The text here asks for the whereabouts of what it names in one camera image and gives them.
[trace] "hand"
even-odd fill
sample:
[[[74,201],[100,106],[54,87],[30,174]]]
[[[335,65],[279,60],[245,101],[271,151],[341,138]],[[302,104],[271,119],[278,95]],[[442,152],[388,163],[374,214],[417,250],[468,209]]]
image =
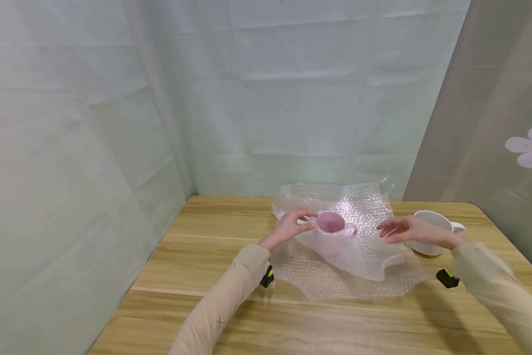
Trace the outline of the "hand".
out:
[[[387,219],[376,229],[380,230],[380,237],[386,237],[385,240],[389,244],[416,240],[452,250],[466,242],[461,236],[415,216]]]
[[[289,210],[284,213],[276,228],[269,235],[262,238],[258,245],[273,251],[286,240],[292,239],[302,232],[311,231],[315,228],[315,224],[298,224],[298,220],[307,221],[307,217],[317,217],[317,213],[303,209]]]

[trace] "wooden table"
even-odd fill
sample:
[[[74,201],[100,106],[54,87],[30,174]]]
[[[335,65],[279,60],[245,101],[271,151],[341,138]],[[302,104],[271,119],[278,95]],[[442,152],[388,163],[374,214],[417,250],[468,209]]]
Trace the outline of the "wooden table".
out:
[[[195,196],[169,228],[90,354],[165,355],[199,299],[237,252],[276,219],[270,198]],[[434,210],[467,227],[532,292],[532,266],[476,206],[393,202],[397,216]],[[420,257],[434,272],[449,252]],[[426,281],[402,298],[308,302],[292,284],[259,287],[222,333],[214,354],[520,354],[497,320],[460,285]]]

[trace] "curtain fold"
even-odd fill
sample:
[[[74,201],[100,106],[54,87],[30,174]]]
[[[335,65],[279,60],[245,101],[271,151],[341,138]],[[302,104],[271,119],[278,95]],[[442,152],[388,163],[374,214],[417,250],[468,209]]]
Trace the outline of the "curtain fold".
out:
[[[0,354],[83,354],[185,201],[119,1],[0,0]]]
[[[389,176],[400,199],[469,1],[123,4],[196,192]]]

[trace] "pink mug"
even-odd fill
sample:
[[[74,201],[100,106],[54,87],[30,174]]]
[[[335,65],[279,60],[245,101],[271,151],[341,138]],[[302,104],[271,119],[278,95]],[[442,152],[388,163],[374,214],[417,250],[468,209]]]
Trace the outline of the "pink mug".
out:
[[[339,254],[345,244],[356,236],[359,229],[353,223],[346,223],[340,214],[324,211],[315,218],[311,247],[322,257]]]

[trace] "person's right hand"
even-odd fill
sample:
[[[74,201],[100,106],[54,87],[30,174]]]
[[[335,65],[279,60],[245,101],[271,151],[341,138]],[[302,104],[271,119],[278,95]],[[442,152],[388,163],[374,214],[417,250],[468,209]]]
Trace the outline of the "person's right hand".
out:
[[[415,216],[387,219],[376,229],[380,230],[380,237],[386,237],[385,240],[389,244],[415,240],[452,250],[466,242],[461,236]]]

